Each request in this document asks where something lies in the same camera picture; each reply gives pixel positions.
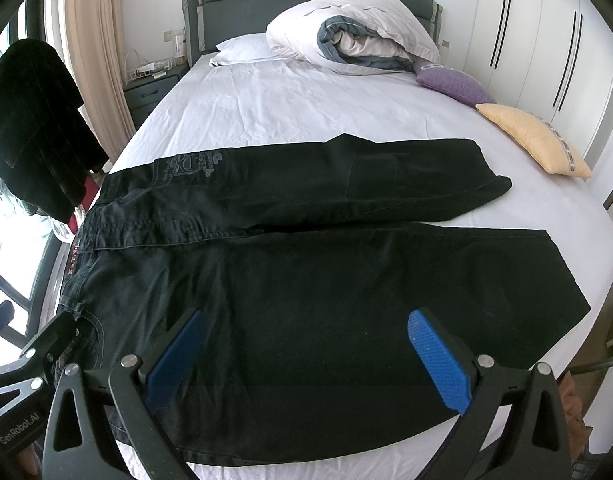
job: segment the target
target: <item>white wardrobe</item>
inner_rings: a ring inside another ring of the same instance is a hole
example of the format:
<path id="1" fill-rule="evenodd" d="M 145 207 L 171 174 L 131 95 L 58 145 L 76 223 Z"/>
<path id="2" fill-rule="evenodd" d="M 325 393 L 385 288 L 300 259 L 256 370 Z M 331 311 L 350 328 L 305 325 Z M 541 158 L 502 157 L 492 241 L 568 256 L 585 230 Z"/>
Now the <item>white wardrobe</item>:
<path id="1" fill-rule="evenodd" d="M 464 71 L 585 156 L 613 91 L 613 33 L 589 0 L 478 0 Z"/>

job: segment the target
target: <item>nightstand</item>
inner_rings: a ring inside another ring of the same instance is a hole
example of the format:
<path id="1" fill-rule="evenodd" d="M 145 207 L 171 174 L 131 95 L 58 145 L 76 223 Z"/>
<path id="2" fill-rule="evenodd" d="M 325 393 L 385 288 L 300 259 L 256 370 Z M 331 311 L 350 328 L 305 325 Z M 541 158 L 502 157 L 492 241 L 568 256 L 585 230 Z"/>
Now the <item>nightstand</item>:
<path id="1" fill-rule="evenodd" d="M 189 65 L 177 65 L 166 74 L 154 79 L 152 75 L 131 81 L 124 89 L 126 105 L 133 117 L 136 130 L 142 126 L 157 104 L 177 85 L 182 76 L 189 71 Z"/>

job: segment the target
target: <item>sheer white curtain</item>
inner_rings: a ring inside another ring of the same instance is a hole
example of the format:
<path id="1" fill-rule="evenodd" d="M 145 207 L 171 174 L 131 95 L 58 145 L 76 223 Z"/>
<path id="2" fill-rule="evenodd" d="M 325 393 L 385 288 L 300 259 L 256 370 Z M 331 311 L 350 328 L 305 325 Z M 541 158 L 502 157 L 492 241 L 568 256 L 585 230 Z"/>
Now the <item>sheer white curtain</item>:
<path id="1" fill-rule="evenodd" d="M 84 99 L 84 117 L 115 162 L 135 133 L 123 94 L 122 0 L 64 0 L 65 63 Z"/>

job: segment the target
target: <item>metal bolt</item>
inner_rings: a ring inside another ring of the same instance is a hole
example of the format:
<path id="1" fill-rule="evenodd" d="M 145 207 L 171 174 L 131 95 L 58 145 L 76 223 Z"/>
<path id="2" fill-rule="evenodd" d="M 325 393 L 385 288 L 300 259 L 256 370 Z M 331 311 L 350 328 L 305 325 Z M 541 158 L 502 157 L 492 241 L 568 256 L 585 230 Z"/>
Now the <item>metal bolt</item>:
<path id="1" fill-rule="evenodd" d="M 550 375 L 551 367 L 546 363 L 538 363 L 537 371 L 540 372 L 542 375 Z"/>
<path id="2" fill-rule="evenodd" d="M 64 367 L 64 373 L 67 375 L 75 375 L 80 371 L 80 367 L 77 363 L 69 363 Z"/>
<path id="3" fill-rule="evenodd" d="M 120 361 L 120 364 L 125 368 L 132 368 L 138 364 L 138 356 L 134 354 L 125 355 Z"/>
<path id="4" fill-rule="evenodd" d="M 477 362 L 482 368 L 491 368 L 495 364 L 495 359 L 490 355 L 482 354 L 477 358 Z"/>

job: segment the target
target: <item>rolled-up comforter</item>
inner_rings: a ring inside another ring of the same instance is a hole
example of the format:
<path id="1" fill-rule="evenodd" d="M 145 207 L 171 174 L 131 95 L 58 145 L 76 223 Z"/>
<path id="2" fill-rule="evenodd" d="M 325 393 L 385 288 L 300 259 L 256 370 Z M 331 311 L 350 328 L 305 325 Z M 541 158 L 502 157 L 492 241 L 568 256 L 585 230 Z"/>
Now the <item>rolled-up comforter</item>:
<path id="1" fill-rule="evenodd" d="M 440 62 L 429 33 L 400 0 L 311 0 L 270 22 L 267 41 L 275 54 L 349 75 L 413 72 L 417 58 Z"/>

